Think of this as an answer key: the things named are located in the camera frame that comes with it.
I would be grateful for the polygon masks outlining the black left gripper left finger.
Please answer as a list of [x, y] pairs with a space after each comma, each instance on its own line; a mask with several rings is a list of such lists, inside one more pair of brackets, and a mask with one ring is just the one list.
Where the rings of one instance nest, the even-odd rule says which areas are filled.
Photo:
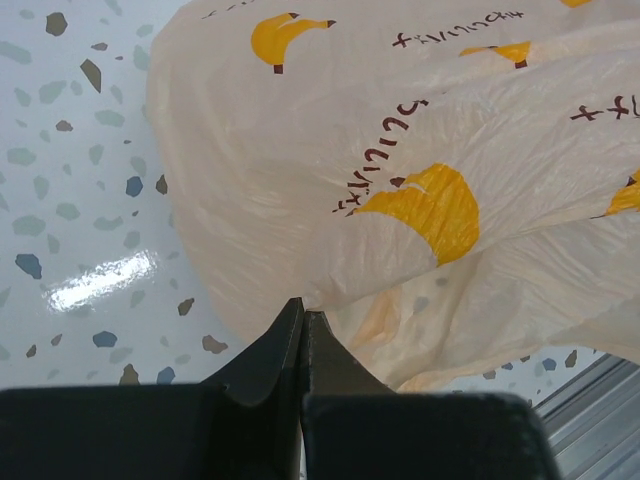
[[304, 308], [198, 383], [10, 389], [5, 479], [295, 479]]

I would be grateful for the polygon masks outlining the banana print plastic bag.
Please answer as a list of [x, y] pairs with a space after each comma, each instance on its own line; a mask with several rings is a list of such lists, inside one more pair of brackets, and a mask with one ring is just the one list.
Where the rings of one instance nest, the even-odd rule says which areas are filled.
[[639, 357], [635, 1], [193, 1], [147, 115], [219, 318], [299, 297], [404, 391]]

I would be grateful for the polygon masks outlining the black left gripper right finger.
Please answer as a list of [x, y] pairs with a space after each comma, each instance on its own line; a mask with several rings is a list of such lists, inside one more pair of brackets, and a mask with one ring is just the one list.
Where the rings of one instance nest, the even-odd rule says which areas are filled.
[[301, 423], [310, 479], [558, 479], [541, 419], [506, 393], [400, 394], [305, 316]]

